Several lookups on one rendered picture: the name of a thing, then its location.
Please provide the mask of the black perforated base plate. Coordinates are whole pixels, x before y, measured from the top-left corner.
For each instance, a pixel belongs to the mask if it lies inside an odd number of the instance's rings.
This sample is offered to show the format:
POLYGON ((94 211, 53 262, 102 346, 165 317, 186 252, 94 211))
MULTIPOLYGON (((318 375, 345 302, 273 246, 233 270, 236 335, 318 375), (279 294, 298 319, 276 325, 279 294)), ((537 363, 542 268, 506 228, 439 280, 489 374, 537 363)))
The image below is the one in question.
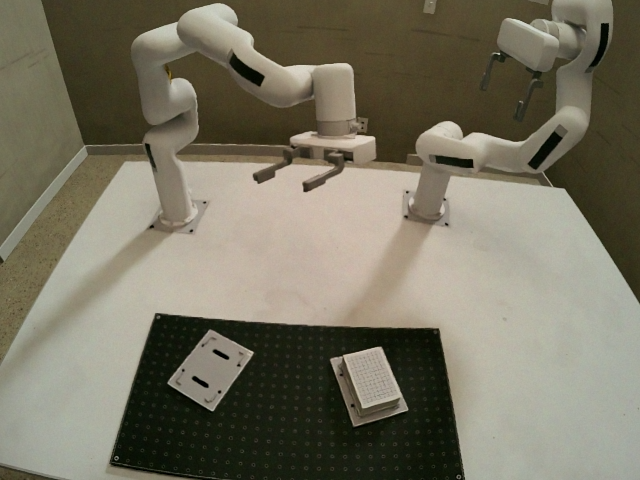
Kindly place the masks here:
POLYGON ((440 330, 155 313, 109 464, 202 480, 465 480, 440 330), (167 384, 210 329, 254 352, 214 413, 167 384), (353 428, 330 359, 375 347, 409 410, 353 428))

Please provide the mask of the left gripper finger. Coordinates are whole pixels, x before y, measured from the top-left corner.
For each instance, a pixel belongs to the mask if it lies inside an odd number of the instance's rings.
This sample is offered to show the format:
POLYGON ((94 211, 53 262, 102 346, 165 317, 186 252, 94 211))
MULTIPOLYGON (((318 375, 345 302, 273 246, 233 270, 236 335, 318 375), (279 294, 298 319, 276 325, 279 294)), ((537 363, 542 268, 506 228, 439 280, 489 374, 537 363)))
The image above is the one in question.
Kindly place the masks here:
POLYGON ((517 122, 522 122, 528 107, 528 104, 530 102, 533 90, 535 88, 542 88, 544 81, 542 81, 540 78, 540 76, 542 75, 542 71, 534 71, 529 67, 526 67, 526 69, 528 72, 530 72, 531 74, 533 74, 532 79, 529 83, 527 92, 525 94, 524 100, 523 101, 519 101, 513 116, 513 120, 516 120, 517 122))
POLYGON ((480 87, 479 87, 480 91, 486 91, 487 90, 488 83, 489 83, 489 80, 490 80, 490 73, 491 73, 493 62, 495 60, 497 60, 497 61, 499 61, 501 63, 504 63, 506 57, 513 58, 512 56, 508 55, 507 53, 503 52, 502 50, 500 50, 499 53, 490 54, 489 60, 488 60, 488 63, 487 63, 487 67, 486 67, 486 71, 485 71, 485 73, 483 73, 483 76, 482 76, 482 79, 481 79, 481 83, 480 83, 480 87))

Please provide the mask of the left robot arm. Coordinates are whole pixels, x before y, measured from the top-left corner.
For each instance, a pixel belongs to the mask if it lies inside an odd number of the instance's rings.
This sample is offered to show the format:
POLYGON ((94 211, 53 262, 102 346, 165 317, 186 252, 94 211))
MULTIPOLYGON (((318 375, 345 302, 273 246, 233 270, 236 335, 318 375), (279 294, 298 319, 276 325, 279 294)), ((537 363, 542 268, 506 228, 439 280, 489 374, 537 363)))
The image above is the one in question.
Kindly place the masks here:
POLYGON ((452 122, 439 123, 424 132, 415 145, 424 162, 415 198, 408 202, 413 214, 427 220, 444 215, 442 203, 452 172, 472 175, 486 166, 538 174, 583 138, 590 121, 593 72, 612 40, 612 1, 553 0, 553 22, 544 21, 549 34, 559 41, 556 57, 573 60, 556 72, 555 115, 522 142, 482 133, 463 139, 461 129, 452 122))

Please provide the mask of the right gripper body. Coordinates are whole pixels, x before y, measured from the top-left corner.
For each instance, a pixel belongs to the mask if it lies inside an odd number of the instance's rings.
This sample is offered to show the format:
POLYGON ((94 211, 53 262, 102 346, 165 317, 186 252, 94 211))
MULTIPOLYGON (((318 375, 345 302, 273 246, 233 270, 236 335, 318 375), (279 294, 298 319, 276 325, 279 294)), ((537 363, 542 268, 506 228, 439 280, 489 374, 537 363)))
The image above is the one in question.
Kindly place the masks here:
POLYGON ((322 136, 318 132, 306 132, 291 137, 290 148, 296 149, 299 145, 311 146, 313 159, 323 161, 323 148, 338 149, 341 151, 340 154, 344 155, 345 164, 360 166, 376 158, 376 142, 375 137, 356 134, 357 132, 344 136, 322 136))

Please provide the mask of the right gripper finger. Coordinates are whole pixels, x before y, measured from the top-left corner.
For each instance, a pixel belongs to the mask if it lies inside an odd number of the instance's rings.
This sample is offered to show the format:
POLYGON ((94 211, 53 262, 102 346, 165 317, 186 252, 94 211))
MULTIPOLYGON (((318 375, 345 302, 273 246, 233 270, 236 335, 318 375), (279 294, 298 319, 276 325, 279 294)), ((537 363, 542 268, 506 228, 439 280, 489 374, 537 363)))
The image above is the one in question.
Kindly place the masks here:
POLYGON ((324 161, 335 164, 335 167, 325 173, 318 174, 302 182, 303 192, 307 193, 326 183, 326 180, 342 173, 344 170, 344 155, 338 149, 323 148, 324 161))
POLYGON ((253 173, 253 180, 257 181, 258 184, 261 184, 274 178, 276 176, 275 171, 291 165, 293 159, 297 157, 313 159, 313 147, 299 145, 296 149, 287 148, 283 150, 283 156, 284 159, 282 162, 253 173))

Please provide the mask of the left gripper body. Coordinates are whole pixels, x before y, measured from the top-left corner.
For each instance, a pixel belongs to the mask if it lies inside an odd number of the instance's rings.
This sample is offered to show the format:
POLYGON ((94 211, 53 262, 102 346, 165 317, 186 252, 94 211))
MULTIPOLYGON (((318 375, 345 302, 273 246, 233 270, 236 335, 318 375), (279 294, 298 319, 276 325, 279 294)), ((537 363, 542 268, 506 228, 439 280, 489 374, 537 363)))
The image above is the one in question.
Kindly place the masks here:
POLYGON ((547 23, 536 19, 530 25, 514 19, 504 19, 497 45, 503 52, 534 71, 549 71, 555 61, 559 41, 549 35, 547 23))

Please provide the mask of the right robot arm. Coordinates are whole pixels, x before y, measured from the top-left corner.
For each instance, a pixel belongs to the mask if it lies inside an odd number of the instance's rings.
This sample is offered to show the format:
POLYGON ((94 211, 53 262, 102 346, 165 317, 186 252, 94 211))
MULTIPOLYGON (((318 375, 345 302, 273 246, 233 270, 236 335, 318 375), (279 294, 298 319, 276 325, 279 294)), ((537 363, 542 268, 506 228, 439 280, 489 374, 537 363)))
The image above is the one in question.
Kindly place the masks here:
POLYGON ((198 113, 192 85, 182 78, 171 80, 165 63, 198 51, 227 68, 244 90, 272 106, 287 108, 315 97, 319 135, 344 136, 361 130, 349 64, 282 67, 256 52, 251 34, 237 25, 230 7, 211 4, 143 33, 132 43, 143 115, 156 125, 145 134, 142 146, 162 207, 159 218, 166 227, 186 226, 198 214, 184 165, 176 157, 197 137, 198 113))

